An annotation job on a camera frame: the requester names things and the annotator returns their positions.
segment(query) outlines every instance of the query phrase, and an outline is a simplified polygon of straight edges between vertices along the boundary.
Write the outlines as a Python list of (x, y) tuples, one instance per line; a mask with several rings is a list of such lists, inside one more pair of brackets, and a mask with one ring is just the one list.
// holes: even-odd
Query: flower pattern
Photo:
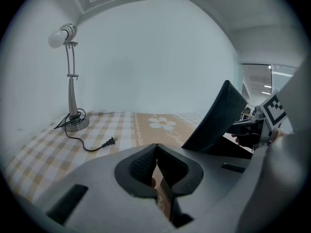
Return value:
[(159, 117), (158, 119), (150, 118), (149, 121), (152, 122), (150, 124), (151, 128), (159, 129), (163, 127), (165, 130), (168, 130), (168, 131), (173, 130), (174, 129), (173, 125), (176, 124), (173, 121), (168, 121), (165, 117)]

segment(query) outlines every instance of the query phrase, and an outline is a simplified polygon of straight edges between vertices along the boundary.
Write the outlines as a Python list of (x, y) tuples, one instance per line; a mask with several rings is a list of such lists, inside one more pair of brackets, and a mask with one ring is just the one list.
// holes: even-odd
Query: black slot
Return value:
[(59, 224), (64, 224), (74, 208), (85, 195), (88, 188), (75, 184), (53, 207), (47, 212), (47, 216)]
[(224, 163), (222, 165), (222, 168), (224, 169), (228, 169), (230, 171), (235, 171), (235, 172), (238, 172), (238, 173), (243, 173), (245, 171), (245, 167), (242, 167), (242, 166), (235, 166), (235, 165), (232, 165), (232, 164), (228, 164), (228, 163)]

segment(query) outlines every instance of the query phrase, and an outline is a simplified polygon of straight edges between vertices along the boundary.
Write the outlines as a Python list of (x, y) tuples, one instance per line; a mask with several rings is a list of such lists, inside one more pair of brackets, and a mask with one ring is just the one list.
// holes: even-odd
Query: desk lamp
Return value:
[[(67, 54), (68, 74), (69, 77), (69, 121), (62, 121), (64, 125), (66, 123), (66, 131), (74, 132), (84, 129), (89, 124), (89, 119), (85, 113), (83, 118), (80, 117), (81, 113), (78, 112), (76, 98), (74, 95), (73, 78), (78, 80), (79, 75), (75, 73), (75, 62), (74, 62), (74, 48), (78, 45), (78, 42), (73, 42), (73, 38), (77, 34), (77, 26), (73, 24), (65, 24), (59, 30), (53, 31), (49, 36), (49, 46), (51, 48), (59, 48), (64, 45)], [(72, 63), (73, 63), (73, 74), (70, 73), (69, 66), (69, 54), (68, 49), (72, 49)]]

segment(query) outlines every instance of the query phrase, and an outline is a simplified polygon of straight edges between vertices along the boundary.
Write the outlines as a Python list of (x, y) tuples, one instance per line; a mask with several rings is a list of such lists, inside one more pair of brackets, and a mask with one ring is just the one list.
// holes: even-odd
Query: beige bedspread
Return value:
[(69, 139), (63, 129), (53, 129), (57, 120), (23, 146), (5, 168), (5, 177), (14, 193), (34, 201), (53, 182), (93, 158), (151, 143), (182, 146), (202, 120), (196, 114), (93, 111), (88, 116), (89, 126), (69, 135), (83, 139), (88, 149), (99, 147), (111, 137), (118, 138), (116, 144), (87, 152), (80, 141)]

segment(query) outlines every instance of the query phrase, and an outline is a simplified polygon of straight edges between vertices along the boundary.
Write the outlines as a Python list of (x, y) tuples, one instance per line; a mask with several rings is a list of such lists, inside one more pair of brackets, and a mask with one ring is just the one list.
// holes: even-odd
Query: lamp base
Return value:
[(81, 129), (84, 129), (86, 126), (89, 125), (89, 119), (88, 116), (86, 115), (86, 117), (80, 121), (80, 122), (72, 122), (71, 124), (66, 125), (66, 131), (67, 132), (75, 132), (75, 131), (79, 131)]

